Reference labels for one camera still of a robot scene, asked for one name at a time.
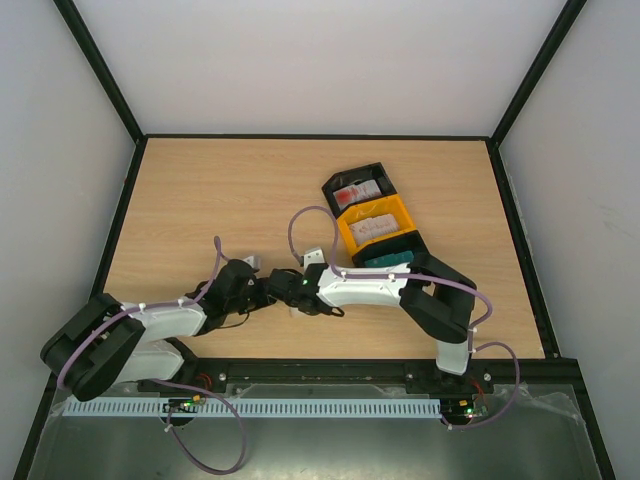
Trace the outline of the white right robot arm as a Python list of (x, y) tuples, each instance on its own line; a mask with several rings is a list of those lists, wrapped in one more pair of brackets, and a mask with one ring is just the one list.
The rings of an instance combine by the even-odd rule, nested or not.
[(267, 293), (305, 315), (342, 316), (343, 308), (370, 305), (402, 309), (436, 340), (436, 379), (460, 390), (471, 379), (469, 327), (476, 284), (430, 254), (378, 268), (312, 263), (303, 272), (275, 269)]

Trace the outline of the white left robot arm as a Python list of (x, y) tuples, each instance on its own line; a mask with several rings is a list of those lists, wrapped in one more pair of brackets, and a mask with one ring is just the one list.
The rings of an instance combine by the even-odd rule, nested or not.
[(80, 401), (119, 383), (181, 379), (197, 357), (179, 339), (219, 329), (230, 315), (273, 305), (267, 283), (249, 263), (233, 259), (214, 279), (173, 301), (120, 303), (101, 293), (45, 343), (40, 358)]

